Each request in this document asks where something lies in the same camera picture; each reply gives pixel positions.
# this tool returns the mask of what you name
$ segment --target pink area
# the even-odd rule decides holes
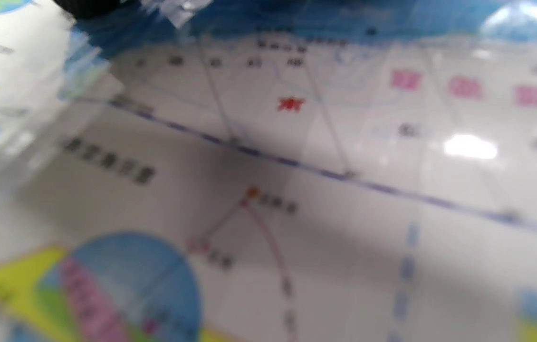
[[[405,91],[414,91],[421,85],[420,72],[396,69],[392,71],[391,87]]]
[[[211,245],[206,240],[191,238],[190,240],[188,240],[187,249],[190,253],[205,254],[210,251]]]
[[[537,107],[537,86],[516,87],[516,99],[522,107]]]
[[[463,99],[480,100],[482,98],[482,86],[479,80],[474,78],[455,76],[449,81],[448,90],[451,95],[462,97]]]
[[[155,321],[147,321],[146,323],[144,323],[143,330],[144,330],[144,333],[147,333],[148,335],[152,335],[156,331],[157,328],[158,328],[158,324],[156,324]]]
[[[59,270],[61,285],[84,342],[129,342],[120,314],[84,267],[69,257]]]

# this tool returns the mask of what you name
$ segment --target blue dashed line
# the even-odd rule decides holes
[[[408,227],[408,236],[406,237],[408,247],[416,247],[419,243],[419,227],[416,223],[411,223]]]
[[[389,333],[389,336],[386,338],[387,342],[402,342],[402,338],[396,332]]]
[[[406,283],[411,283],[414,278],[414,258],[411,256],[405,256],[402,260],[401,269],[399,271],[399,277]]]
[[[209,141],[209,142],[212,142],[212,143],[216,143],[218,145],[221,145],[223,143],[223,141],[219,138],[216,138],[215,136],[211,136],[209,134],[201,134],[201,138]]]
[[[108,103],[114,106],[115,108],[131,113],[131,110],[129,110],[128,108],[123,108],[122,106],[115,104],[114,102],[108,102]],[[168,126],[169,128],[173,128],[177,131],[180,131],[189,135],[197,136],[199,138],[205,139],[206,141],[210,141],[212,143],[221,143],[222,141],[219,138],[208,139],[209,135],[205,134],[204,132],[199,132],[197,130],[194,130],[193,128],[188,128],[186,126],[180,125],[179,123],[173,123],[172,121],[157,119],[156,117],[147,117],[146,115],[140,115],[139,113],[135,113],[135,112],[132,114],[135,114],[136,116],[141,117],[145,120],[151,121],[153,123],[162,124],[162,125]],[[331,178],[336,181],[345,182],[354,186],[375,190],[381,193],[387,193],[389,195],[393,195],[393,196],[397,196],[397,197],[401,197],[401,198],[409,199],[413,201],[418,201],[418,202],[425,203],[425,204],[430,204],[432,206],[437,206],[443,209],[452,210],[452,211],[456,211],[456,212],[463,213],[463,214],[468,214],[470,216],[479,217],[481,219],[488,219],[489,221],[501,223],[509,227],[525,229],[525,230],[528,230],[530,232],[537,234],[536,222],[525,221],[524,219],[513,219],[511,216],[507,216],[506,214],[502,214],[499,212],[492,212],[490,210],[473,208],[473,207],[466,206],[464,204],[458,204],[452,201],[447,201],[445,199],[437,199],[436,197],[422,195],[419,193],[408,192],[405,190],[392,188],[390,186],[385,186],[382,184],[355,180],[351,177],[347,177],[346,175],[342,175],[340,173],[323,170],[318,167],[314,167],[312,165],[306,165],[295,160],[289,160],[289,159],[275,156],[269,153],[264,153],[260,150],[249,149],[249,150],[244,151],[244,150],[238,149],[237,147],[230,147],[230,149],[238,150],[242,153],[246,153],[247,155],[254,156],[255,158],[259,158],[259,159],[267,160],[271,162],[278,162],[282,165],[295,167],[296,169],[300,169],[302,171],[314,173],[322,177]]]
[[[332,172],[332,171],[327,171],[327,170],[318,170],[320,175],[322,176],[325,176],[325,177],[329,177],[329,178],[333,178],[335,180],[338,180],[338,181],[343,181],[346,179],[346,177],[344,175],[340,175],[338,173],[335,173],[335,172]]]
[[[393,305],[393,318],[399,322],[403,323],[408,317],[408,303],[410,299],[408,294],[404,291],[397,292],[395,297],[395,305]]]
[[[281,164],[292,166],[292,167],[297,167],[300,165],[300,163],[297,162],[296,160],[290,160],[286,158],[277,158],[277,162],[280,162]]]

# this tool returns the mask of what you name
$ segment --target printed chart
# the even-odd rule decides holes
[[[537,9],[238,3],[115,15],[125,90],[0,211],[0,342],[537,342],[537,44],[490,16]]]

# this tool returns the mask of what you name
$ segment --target green area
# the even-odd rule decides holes
[[[40,307],[51,315],[56,323],[71,334],[72,340],[82,341],[77,331],[77,325],[69,312],[68,303],[64,292],[58,288],[43,287],[37,290]],[[127,335],[132,342],[156,342],[146,335],[139,327],[127,323]]]

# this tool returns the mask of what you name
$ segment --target orange dot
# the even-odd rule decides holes
[[[255,199],[256,197],[260,196],[260,189],[256,188],[255,186],[252,186],[249,189],[247,189],[245,196],[248,199]]]

